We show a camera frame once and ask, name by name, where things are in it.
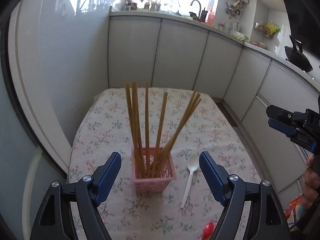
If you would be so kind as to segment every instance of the screw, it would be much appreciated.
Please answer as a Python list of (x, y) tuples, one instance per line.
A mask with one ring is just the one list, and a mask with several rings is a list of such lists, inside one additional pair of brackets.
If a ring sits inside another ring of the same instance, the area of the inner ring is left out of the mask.
[(230, 175), (229, 178), (232, 180), (232, 181), (237, 181), (239, 179), (239, 177), (237, 175)]
[(88, 182), (88, 181), (91, 180), (91, 176), (90, 175), (86, 175), (82, 179), (83, 179), (83, 181)]
[(270, 182), (267, 180), (263, 180), (262, 184), (265, 185), (266, 187), (270, 186)]
[(57, 187), (57, 186), (59, 186), (59, 182), (54, 181), (54, 182), (52, 182), (51, 186), (52, 186), (52, 187)]

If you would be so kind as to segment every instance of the kettle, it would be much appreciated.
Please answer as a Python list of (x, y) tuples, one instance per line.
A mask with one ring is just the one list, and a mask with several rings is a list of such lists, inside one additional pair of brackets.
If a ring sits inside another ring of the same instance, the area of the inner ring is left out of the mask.
[(232, 24), (232, 32), (239, 32), (239, 30), (240, 30), (240, 25), (239, 25), (239, 23), (234, 22), (234, 23)]

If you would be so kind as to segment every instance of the pink plastic basket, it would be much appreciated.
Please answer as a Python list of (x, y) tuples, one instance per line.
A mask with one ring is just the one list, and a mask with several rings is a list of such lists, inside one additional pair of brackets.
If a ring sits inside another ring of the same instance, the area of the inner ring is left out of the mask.
[[(146, 152), (145, 148), (142, 149), (143, 156), (144, 156), (144, 165), (146, 167)], [(153, 156), (155, 152), (155, 148), (150, 148), (150, 162), (153, 161)], [(165, 161), (165, 164), (160, 172), (160, 178), (154, 178), (154, 179), (139, 179), (136, 178), (136, 172), (135, 172), (135, 161), (134, 161), (134, 149), (133, 146), (131, 147), (131, 166), (132, 166), (132, 181), (135, 184), (136, 187), (136, 193), (143, 193), (143, 192), (162, 192), (165, 190), (165, 188), (169, 185), (169, 183), (172, 180), (177, 179), (176, 171), (173, 166), (173, 161), (171, 154)]]

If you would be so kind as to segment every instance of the human hand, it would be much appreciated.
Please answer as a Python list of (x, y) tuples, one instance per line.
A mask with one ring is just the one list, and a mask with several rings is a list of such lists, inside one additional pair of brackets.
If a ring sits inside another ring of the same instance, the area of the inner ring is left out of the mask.
[(320, 186), (320, 178), (318, 174), (316, 174), (313, 169), (311, 168), (314, 162), (314, 157), (309, 156), (307, 159), (307, 166), (308, 168), (303, 174), (305, 179), (305, 183), (302, 186), (303, 194), (300, 197), (300, 203), (306, 209), (310, 208), (312, 203), (318, 197), (318, 192), (316, 191), (317, 188)]

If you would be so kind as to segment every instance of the floral tablecloth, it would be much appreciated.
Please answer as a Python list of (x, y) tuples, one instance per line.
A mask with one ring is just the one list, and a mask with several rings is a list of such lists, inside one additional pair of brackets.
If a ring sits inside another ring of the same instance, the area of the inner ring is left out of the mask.
[[(150, 145), (155, 144), (163, 93), (168, 92), (161, 145), (174, 134), (191, 97), (191, 91), (149, 89)], [(145, 89), (138, 89), (140, 126), (144, 144)], [(201, 171), (195, 172), (189, 197), (180, 208), (189, 171), (187, 159), (208, 151), (229, 173), (244, 181), (260, 178), (239, 137), (214, 101), (201, 94), (202, 101), (182, 129), (172, 158), (177, 180), (162, 193), (139, 195), (131, 182), (131, 145), (129, 118), (124, 89), (105, 90), (88, 111), (76, 134), (69, 169), (69, 182), (92, 174), (110, 154), (122, 156), (121, 170), (108, 199), (98, 208), (106, 228), (116, 239), (201, 239), (204, 226), (217, 223), (222, 206), (213, 198)], [(242, 239), (250, 206), (245, 205), (236, 239)], [(75, 203), (72, 212), (78, 237), (86, 239)]]

